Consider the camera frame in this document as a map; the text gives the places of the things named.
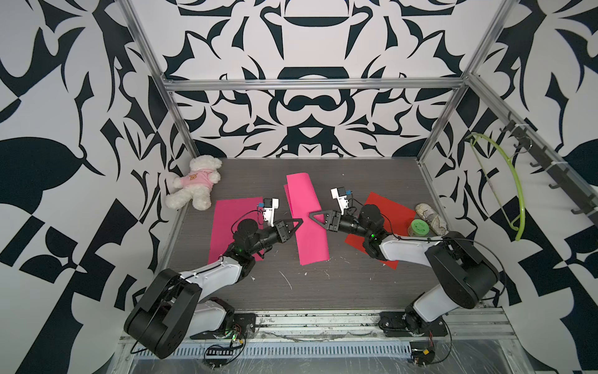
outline pink shirt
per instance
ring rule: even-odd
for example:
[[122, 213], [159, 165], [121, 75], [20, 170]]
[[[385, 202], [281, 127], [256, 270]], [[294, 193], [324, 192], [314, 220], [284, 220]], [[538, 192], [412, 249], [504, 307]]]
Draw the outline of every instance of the pink shirt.
[[208, 176], [213, 172], [214, 170], [210, 169], [200, 169], [192, 171], [190, 174], [181, 178], [181, 184], [183, 188], [186, 186], [193, 186], [196, 184], [203, 185], [206, 186], [210, 191], [212, 191], [214, 183], [210, 182]]

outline aluminum frame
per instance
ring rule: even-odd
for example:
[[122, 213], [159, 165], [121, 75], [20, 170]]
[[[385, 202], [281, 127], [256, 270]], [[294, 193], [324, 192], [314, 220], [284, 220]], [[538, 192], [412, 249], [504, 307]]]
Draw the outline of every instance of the aluminum frame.
[[[427, 341], [421, 337], [386, 337], [378, 328], [379, 313], [393, 309], [353, 309], [353, 310], [247, 310], [240, 313], [255, 313], [255, 333], [250, 338], [251, 344], [260, 347], [273, 347], [280, 343], [305, 342], [346, 342], [361, 345], [388, 345], [392, 342]], [[450, 327], [452, 340], [494, 340], [501, 345], [507, 364], [513, 373], [533, 374], [531, 364], [517, 339], [507, 316], [502, 308], [458, 308], [444, 316]], [[447, 342], [449, 336], [435, 336], [437, 341]], [[221, 343], [221, 340], [185, 339], [181, 346], [205, 346]], [[131, 355], [133, 338], [125, 335], [121, 338], [118, 349], [108, 372], [111, 374], [128, 373], [132, 363], [138, 359]]]
[[536, 133], [531, 126], [529, 126], [513, 109], [492, 89], [486, 82], [475, 74], [469, 74], [466, 77], [465, 83], [480, 97], [480, 100], [488, 105], [488, 108], [498, 117], [504, 124], [508, 124], [511, 120], [515, 121], [515, 128], [511, 130], [511, 134], [518, 136], [517, 129], [524, 130], [524, 137], [529, 139], [535, 148], [541, 149], [542, 153], [549, 160], [550, 166], [545, 168], [545, 171], [557, 182], [563, 183], [560, 179], [566, 179], [570, 184], [569, 188], [564, 188], [563, 191], [573, 200], [573, 202], [582, 210], [584, 206], [593, 206], [593, 210], [585, 211], [585, 215], [598, 226], [598, 197], [594, 188], [569, 166], [561, 155], [558, 154], [550, 145], [548, 145], [541, 136]]
[[323, 89], [425, 89], [457, 88], [463, 79], [447, 78], [323, 78], [323, 79], [256, 79], [256, 80], [164, 80], [166, 90], [323, 90]]
[[116, 3], [120, 7], [131, 37], [139, 47], [139, 53], [141, 54], [141, 57], [143, 57], [143, 60], [149, 69], [149, 73], [154, 80], [156, 88], [158, 88], [160, 97], [162, 97], [162, 101], [164, 101], [168, 112], [170, 115], [172, 115], [176, 129], [179, 131], [179, 134], [181, 134], [187, 151], [191, 154], [191, 157], [199, 156], [195, 142], [189, 133], [187, 122], [185, 122], [183, 119], [183, 116], [181, 115], [181, 112], [179, 111], [172, 94], [166, 90], [164, 79], [162, 79], [160, 65], [155, 58], [155, 54], [151, 49], [148, 38], [145, 36], [145, 32], [141, 26], [139, 18], [137, 17], [133, 4], [131, 4], [130, 0], [116, 0]]
[[447, 219], [448, 216], [447, 216], [446, 212], [444, 211], [444, 205], [440, 201], [440, 197], [439, 197], [438, 193], [436, 193], [436, 190], [434, 189], [434, 184], [432, 183], [432, 177], [430, 176], [428, 168], [426, 167], [425, 164], [423, 164], [419, 161], [417, 162], [417, 165], [419, 166], [419, 171], [422, 173], [423, 180], [426, 183], [426, 187], [428, 188], [428, 191], [430, 191], [430, 194], [432, 195], [432, 200], [434, 200], [434, 205], [436, 206], [438, 214], [447, 223], [447, 226], [450, 229], [450, 223], [449, 223], [449, 220]]
[[430, 131], [430, 135], [426, 138], [426, 141], [423, 143], [422, 149], [419, 151], [417, 155], [417, 160], [423, 163], [426, 159], [426, 156], [432, 151], [434, 145], [438, 141], [440, 134], [444, 131], [444, 128], [449, 123], [449, 119], [451, 115], [457, 110], [459, 103], [465, 96], [467, 92], [467, 86], [463, 83], [458, 89], [453, 91], [453, 94], [448, 99], [446, 105], [443, 108], [442, 113], [436, 120], [436, 122], [432, 125], [432, 131]]
[[[505, 22], [507, 21], [508, 16], [511, 14], [511, 10], [518, 3], [519, 0], [502, 0], [501, 4], [498, 6], [498, 10], [496, 11], [492, 21], [484, 33], [484, 36], [480, 40], [473, 57], [471, 57], [467, 67], [465, 70], [463, 70], [461, 79], [464, 83], [465, 78], [472, 72], [477, 71], [480, 65], [484, 62], [486, 56], [488, 55], [488, 51], [496, 42], [502, 30], [505, 28]], [[457, 109], [461, 99], [463, 99], [465, 92], [467, 92], [467, 86], [462, 86], [453, 92], [453, 96], [451, 96], [451, 98], [448, 100], [447, 105], [445, 105], [443, 112], [440, 114], [440, 117], [432, 128], [432, 132], [430, 132], [430, 135], [426, 139], [426, 142], [424, 143], [420, 153], [417, 155], [417, 159], [421, 162], [426, 159], [430, 151], [432, 151], [434, 148], [434, 145], [438, 141], [440, 134], [444, 131], [447, 123], [449, 123], [450, 116]]]

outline metal rail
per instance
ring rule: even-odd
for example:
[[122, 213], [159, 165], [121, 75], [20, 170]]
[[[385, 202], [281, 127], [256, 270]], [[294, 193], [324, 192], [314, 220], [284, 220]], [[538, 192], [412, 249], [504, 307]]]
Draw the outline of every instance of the metal rail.
[[151, 74], [152, 79], [156, 87], [158, 88], [158, 92], [160, 93], [160, 97], [164, 101], [166, 108], [170, 115], [175, 122], [176, 129], [179, 131], [179, 134], [182, 137], [183, 143], [187, 148], [187, 151], [191, 154], [191, 157], [199, 156], [197, 152], [197, 147], [195, 146], [195, 142], [193, 141], [191, 134], [189, 133], [189, 127], [187, 127], [187, 122], [183, 119], [179, 108], [172, 97], [171, 92], [166, 90], [164, 85], [164, 80], [162, 79], [162, 71], [160, 69], [160, 65], [155, 58], [155, 54], [151, 50], [150, 42], [148, 41], [145, 32], [143, 31], [143, 27], [141, 26], [141, 21], [137, 17], [137, 13], [135, 12], [135, 8], [130, 0], [117, 0], [117, 4], [120, 6], [120, 10], [123, 12], [123, 17], [127, 23], [127, 27], [129, 32], [131, 33], [131, 37], [139, 47], [139, 52], [145, 64], [149, 69], [149, 73]]
[[461, 78], [323, 78], [323, 79], [256, 79], [256, 80], [165, 80], [166, 90], [294, 90], [294, 89], [425, 89], [457, 88]]
[[[480, 43], [475, 50], [474, 55], [471, 57], [471, 60], [467, 64], [465, 70], [463, 70], [463, 74], [461, 78], [464, 80], [470, 73], [477, 71], [480, 65], [486, 59], [488, 52], [492, 45], [498, 39], [498, 36], [501, 34], [503, 28], [505, 27], [505, 22], [507, 18], [511, 14], [511, 10], [519, 3], [519, 0], [502, 0], [501, 4], [499, 5], [494, 18], [490, 22], [490, 26], [486, 29], [484, 36], [480, 40]], [[444, 128], [449, 123], [450, 116], [456, 110], [459, 102], [467, 92], [467, 86], [463, 86], [460, 89], [453, 92], [453, 96], [448, 100], [447, 105], [444, 107], [443, 112], [440, 114], [440, 117], [434, 124], [432, 128], [432, 132], [430, 136], [426, 139], [422, 150], [417, 155], [417, 159], [420, 162], [423, 162], [426, 156], [430, 153], [430, 151], [434, 148], [434, 145], [438, 141], [440, 134], [444, 131]]]

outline white paint speck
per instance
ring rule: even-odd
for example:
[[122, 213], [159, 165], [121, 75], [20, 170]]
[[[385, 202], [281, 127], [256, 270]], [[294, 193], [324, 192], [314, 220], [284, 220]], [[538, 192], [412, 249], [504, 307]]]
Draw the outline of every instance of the white paint speck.
[[293, 286], [291, 286], [291, 282], [289, 282], [289, 280], [285, 277], [285, 275], [280, 270], [278, 272], [285, 278], [285, 281], [289, 284], [289, 287], [291, 289], [293, 289]]

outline green lid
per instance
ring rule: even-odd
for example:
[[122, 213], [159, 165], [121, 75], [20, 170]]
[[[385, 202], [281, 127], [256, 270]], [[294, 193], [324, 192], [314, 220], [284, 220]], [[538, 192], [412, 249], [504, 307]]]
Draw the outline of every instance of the green lid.
[[430, 227], [428, 227], [428, 224], [422, 220], [413, 220], [413, 222], [411, 222], [411, 229], [415, 234], [421, 236], [427, 235], [430, 232]]

